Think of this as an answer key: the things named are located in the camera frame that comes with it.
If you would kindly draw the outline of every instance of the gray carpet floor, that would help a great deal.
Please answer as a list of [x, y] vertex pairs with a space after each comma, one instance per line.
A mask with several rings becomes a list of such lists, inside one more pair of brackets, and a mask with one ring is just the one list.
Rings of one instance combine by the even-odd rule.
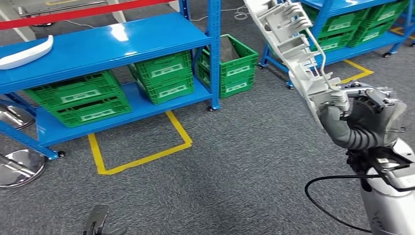
[[[205, 15], [204, 1], [190, 3], [194, 19]], [[222, 9], [240, 5], [240, 0], [223, 1]], [[126, 15], [133, 20], [169, 11], [152, 6]], [[111, 15], [73, 21], [115, 23]], [[205, 23], [195, 22], [200, 28]], [[85, 29], [58, 22], [35, 30], [44, 37]], [[222, 33], [262, 50], [251, 19], [237, 21], [232, 11], [223, 12]], [[12, 31], [0, 34], [3, 44], [19, 41]], [[415, 146], [415, 48], [408, 44], [388, 59], [381, 57], [383, 48], [351, 60], [374, 71], [362, 81], [393, 87], [407, 102], [403, 139]], [[341, 79], [360, 73], [344, 62], [326, 71]], [[122, 81], [131, 79], [125, 68], [116, 74]], [[192, 147], [115, 175], [97, 174], [87, 137], [53, 146], [68, 155], [49, 162], [31, 184], [0, 190], [0, 235], [79, 235], [97, 203], [111, 205], [106, 230], [129, 226], [129, 235], [364, 234], [329, 219], [304, 195], [304, 185], [315, 177], [352, 172], [345, 151], [316, 127], [298, 94], [285, 88], [285, 79], [272, 67], [257, 70], [253, 89], [222, 100], [216, 112], [207, 112], [204, 102], [174, 110]], [[165, 114], [96, 136], [107, 168], [183, 143]], [[0, 143], [2, 153], [24, 148], [4, 136]], [[311, 190], [336, 216], [368, 228], [357, 181], [327, 181]]]

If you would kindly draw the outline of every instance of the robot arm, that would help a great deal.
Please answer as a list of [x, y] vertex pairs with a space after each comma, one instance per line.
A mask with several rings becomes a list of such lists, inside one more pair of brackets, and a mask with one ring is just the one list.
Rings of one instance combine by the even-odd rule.
[[[289, 77], [314, 121], [338, 146], [348, 149], [347, 163], [362, 179], [361, 192], [375, 235], [415, 234], [415, 158], [401, 139], [405, 103], [385, 89], [352, 82], [339, 85], [324, 72], [325, 55], [300, 3], [244, 0], [269, 47], [289, 69]], [[306, 32], [318, 51], [311, 51]], [[322, 56], [318, 71], [315, 56]], [[352, 111], [349, 98], [353, 98]]]

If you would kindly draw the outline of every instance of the shelf leg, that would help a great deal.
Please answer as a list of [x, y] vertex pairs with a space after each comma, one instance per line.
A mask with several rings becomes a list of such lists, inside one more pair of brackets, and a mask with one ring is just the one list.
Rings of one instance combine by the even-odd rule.
[[187, 0], [179, 0], [180, 14], [182, 14], [186, 19], [190, 20], [189, 15], [189, 3]]
[[[310, 29], [311, 33], [313, 34], [313, 36], [316, 38], [317, 41], [319, 38], [320, 31], [322, 30], [323, 26], [328, 20], [328, 13], [331, 9], [333, 2], [334, 1], [330, 1], [330, 0], [323, 1], [323, 5], [316, 17], [316, 20], [313, 23], [313, 27]], [[312, 48], [314, 43], [310, 39], [308, 41], [310, 43], [310, 48]]]
[[207, 33], [212, 38], [210, 44], [210, 106], [219, 109], [219, 41], [220, 41], [220, 0], [207, 0]]
[[407, 11], [407, 15], [406, 15], [406, 24], [405, 24], [405, 30], [408, 30], [408, 28], [411, 26], [412, 24], [412, 10], [413, 10], [413, 6], [414, 6], [414, 1], [410, 0], [408, 3], [408, 11]]
[[13, 102], [23, 105], [24, 109], [33, 117], [36, 117], [36, 110], [35, 108], [33, 108], [33, 106], [31, 106], [29, 103], [27, 103], [23, 98], [21, 98], [20, 96], [18, 96], [16, 93], [12, 92], [12, 93], [8, 93], [8, 94], [4, 94], [7, 98], [9, 98], [10, 100], [12, 100]]
[[268, 47], [268, 44], [265, 43], [264, 49], [262, 50], [262, 57], [261, 62], [259, 62], [259, 65], [262, 67], [267, 66], [267, 57], [270, 55], [270, 48]]
[[0, 121], [0, 133], [46, 156], [49, 160], [54, 160], [58, 158], [58, 153], [56, 153], [55, 151], [40, 146], [38, 141], [35, 141], [34, 139], [30, 138], [29, 136], [25, 135], [24, 133], [18, 130], [15, 130], [12, 126], [2, 121]]
[[406, 30], [405, 30], [405, 33], [402, 35], [402, 37], [404, 38], [404, 40], [402, 40], [401, 42], [399, 42], [399, 43], [395, 43], [393, 46], [392, 46], [392, 48], [389, 50], [389, 53], [391, 53], [391, 54], [395, 54], [396, 53], [396, 51], [398, 50], [398, 48], [405, 42], [405, 39], [407, 39], [411, 34], [412, 34], [412, 32], [415, 30], [415, 24], [413, 24], [411, 27], [408, 27]]

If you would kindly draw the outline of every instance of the shelf rack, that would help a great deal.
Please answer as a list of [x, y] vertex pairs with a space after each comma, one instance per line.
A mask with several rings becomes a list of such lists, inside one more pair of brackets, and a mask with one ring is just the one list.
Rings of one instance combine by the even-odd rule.
[[[385, 4], [388, 2], [393, 2], [395, 0], [353, 0], [353, 1], [344, 1], [344, 0], [298, 0], [302, 4], [306, 4], [312, 6], [319, 10], [319, 14], [314, 21], [313, 27], [311, 28], [311, 32], [313, 33], [315, 38], [318, 38], [319, 32], [321, 31], [322, 27], [324, 26], [325, 22], [328, 18], [358, 11], [361, 9]], [[362, 44], [360, 46], [350, 48], [345, 47], [339, 50], [334, 50], [330, 52], [326, 52], [326, 65], [333, 64], [345, 59], [349, 59], [381, 47], [392, 45], [391, 49], [384, 54], [384, 57], [389, 57], [392, 54], [395, 54], [397, 49], [402, 45], [402, 43], [408, 38], [408, 36], [415, 30], [415, 24], [407, 27], [403, 35], [396, 35], [392, 32], [386, 32], [382, 37]], [[316, 56], [316, 60], [318, 66], [321, 65], [321, 56]], [[282, 63], [276, 61], [270, 55], [270, 49], [266, 44], [264, 46], [264, 50], [262, 52], [261, 61], [258, 63], [259, 68], [263, 68], [268, 65], [268, 62], [278, 69], [282, 70], [285, 73], [288, 73], [287, 67], [285, 67]], [[293, 84], [291, 81], [288, 81], [286, 85], [289, 88], [293, 88]]]
[[[0, 133], [45, 155], [50, 160], [59, 157], [48, 147], [132, 121], [161, 114], [168, 110], [204, 100], [211, 109], [219, 108], [219, 37], [220, 0], [207, 0], [207, 33], [201, 32], [189, 20], [187, 0], [180, 0], [180, 13], [170, 13], [137, 21], [113, 24], [56, 36], [52, 50], [27, 65], [0, 70], [0, 94], [9, 100], [1, 103], [24, 108], [36, 118], [37, 140], [0, 121]], [[0, 57], [33, 47], [43, 40], [0, 47]], [[140, 94], [135, 83], [122, 86], [133, 111], [95, 123], [66, 128], [41, 107], [34, 108], [14, 92], [88, 73], [124, 66], [184, 50], [210, 46], [210, 85], [207, 90], [194, 78], [194, 93], [160, 105], [153, 105]]]

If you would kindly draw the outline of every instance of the yellow floor marking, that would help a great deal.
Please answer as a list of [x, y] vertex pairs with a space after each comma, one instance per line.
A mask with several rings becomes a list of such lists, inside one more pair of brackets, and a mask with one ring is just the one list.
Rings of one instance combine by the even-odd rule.
[[79, 1], [79, 0], [67, 0], [67, 1], [46, 1], [46, 2], [45, 2], [45, 5], [46, 5], [46, 6], [53, 6], [53, 5], [63, 4], [63, 3], [74, 2], [74, 1]]
[[156, 154], [153, 154], [151, 156], [144, 157], [144, 158], [135, 160], [133, 162], [117, 166], [117, 167], [112, 168], [112, 169], [108, 169], [108, 170], [105, 169], [104, 160], [102, 159], [101, 151], [99, 150], [99, 145], [98, 145], [98, 142], [96, 141], [95, 134], [89, 134], [88, 135], [88, 140], [90, 141], [91, 151], [92, 151], [93, 159], [95, 161], [96, 171], [98, 172], [98, 174], [100, 174], [100, 175], [113, 175], [113, 174], [122, 172], [123, 170], [129, 169], [129, 168], [132, 168], [132, 167], [135, 167], [135, 166], [138, 166], [138, 165], [142, 165], [144, 163], [159, 159], [161, 157], [164, 157], [164, 156], [170, 155], [172, 153], [175, 153], [175, 152], [178, 152], [178, 151], [181, 151], [183, 149], [191, 147], [192, 146], [191, 138], [189, 137], [187, 132], [184, 130], [182, 125], [179, 123], [177, 118], [174, 116], [174, 114], [171, 111], [167, 111], [166, 114], [167, 114], [167, 117], [169, 118], [169, 120], [171, 121], [171, 123], [173, 124], [174, 128], [179, 133], [180, 137], [183, 139], [184, 143], [180, 144], [176, 147], [172, 147], [170, 149], [162, 151], [160, 153], [156, 153]]
[[349, 78], [346, 78], [346, 79], [342, 80], [342, 82], [341, 82], [342, 84], [353, 81], [353, 80], [360, 79], [362, 77], [366, 77], [366, 76], [371, 75], [373, 73], [373, 71], [370, 71], [370, 70], [368, 70], [368, 69], [366, 69], [366, 68], [364, 68], [364, 67], [362, 67], [362, 66], [360, 66], [360, 65], [358, 65], [354, 62], [351, 62], [350, 60], [344, 60], [344, 62], [346, 62], [347, 64], [349, 64], [349, 65], [351, 65], [355, 68], [357, 68], [358, 70], [360, 70], [362, 72], [359, 73], [359, 74], [356, 74], [352, 77], [349, 77]]
[[[402, 33], [401, 30], [402, 30], [402, 27], [397, 27], [397, 28], [391, 29], [391, 32], [399, 34], [399, 35], [403, 35], [404, 33]], [[409, 38], [412, 39], [412, 40], [415, 40], [415, 37], [413, 37], [413, 36], [409, 36]]]

